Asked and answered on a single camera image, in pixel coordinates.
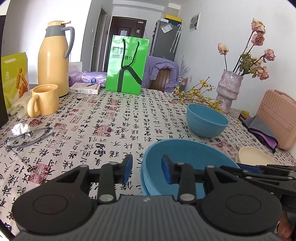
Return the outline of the right hand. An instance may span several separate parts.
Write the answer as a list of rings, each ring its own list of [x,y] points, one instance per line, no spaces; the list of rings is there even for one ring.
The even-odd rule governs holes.
[[[287,217],[287,212],[281,213],[280,221],[277,226],[277,236],[284,241],[292,241],[291,235],[293,232],[292,225]]]

